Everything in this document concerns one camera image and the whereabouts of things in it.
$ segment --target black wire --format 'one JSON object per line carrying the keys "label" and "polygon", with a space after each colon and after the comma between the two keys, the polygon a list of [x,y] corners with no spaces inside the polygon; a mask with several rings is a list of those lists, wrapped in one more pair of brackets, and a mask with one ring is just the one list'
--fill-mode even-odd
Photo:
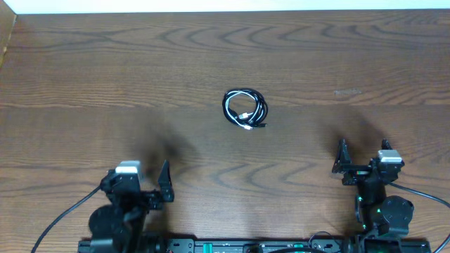
{"label": "black wire", "polygon": [[[417,194],[417,195],[420,195],[420,196],[422,196],[422,197],[427,197],[427,198],[429,198],[429,199],[431,199],[431,200],[434,200],[434,201],[438,201],[439,203],[441,203],[441,204],[443,204],[443,205],[445,205],[446,207],[448,207],[448,208],[450,208],[450,203],[448,203],[447,201],[445,201],[445,200],[443,200],[443,199],[440,199],[440,198],[438,198],[438,197],[435,197],[435,196],[433,196],[433,195],[429,195],[429,194],[427,194],[427,193],[422,193],[422,192],[420,192],[420,191],[418,191],[418,190],[414,190],[414,189],[411,189],[411,188],[407,188],[407,187],[404,187],[404,186],[400,186],[400,185],[398,185],[398,184],[396,184],[396,183],[393,183],[393,182],[391,182],[391,181],[389,181],[389,180],[386,180],[386,179],[382,179],[382,181],[384,182],[384,183],[386,183],[386,184],[389,184],[389,185],[391,185],[391,186],[394,186],[395,188],[398,188],[398,189],[401,189],[401,190],[405,190],[405,191],[407,191],[407,192],[410,192],[410,193],[414,193],[414,194]],[[450,242],[450,234],[447,236],[447,238],[444,240],[444,242],[434,251],[434,253],[438,253],[438,252],[440,252],[441,250],[443,250],[444,248],[445,248],[445,246],[448,244]]]}
{"label": "black wire", "polygon": [[319,233],[325,233],[325,234],[329,235],[329,236],[336,242],[336,244],[339,245],[339,248],[341,247],[341,244],[335,239],[335,237],[334,237],[333,235],[331,235],[331,234],[330,234],[329,232],[327,232],[327,231],[319,231],[319,232],[315,232],[315,233],[310,237],[310,239],[308,240],[308,247],[312,248],[312,239],[313,239],[316,235],[318,235]]}
{"label": "black wire", "polygon": [[58,221],[60,221],[66,214],[70,213],[71,211],[73,211],[73,209],[77,208],[78,206],[80,206],[81,204],[83,204],[84,202],[86,202],[86,200],[88,200],[90,197],[92,197],[92,195],[96,194],[98,192],[98,190],[100,190],[100,186],[98,186],[97,188],[95,188],[93,191],[91,191],[91,193],[89,193],[86,197],[83,197],[79,202],[77,202],[77,204],[73,205],[71,208],[65,210],[60,216],[58,216],[58,218],[56,218],[45,230],[44,232],[42,232],[41,236],[39,236],[39,238],[37,239],[36,243],[34,244],[33,249],[31,250],[31,253],[35,253],[39,244],[41,244],[42,239],[44,239],[44,237],[47,235],[47,233],[51,230],[51,228],[53,228],[53,226],[55,224],[58,223]]}
{"label": "black wire", "polygon": [[[230,100],[237,95],[246,95],[253,98],[253,100],[255,100],[255,110],[246,113],[246,115],[238,115],[238,113],[232,110],[229,105]],[[222,107],[224,109],[225,118],[236,126],[243,127],[247,130],[266,126],[266,124],[263,124],[262,122],[266,118],[269,108],[267,107],[263,95],[254,89],[241,88],[227,91],[222,101]]]}
{"label": "black wire", "polygon": [[303,247],[303,248],[289,247],[289,248],[285,248],[285,249],[274,250],[270,253],[288,253],[288,252],[327,253],[327,252],[324,252],[323,250],[313,249],[310,247]]}

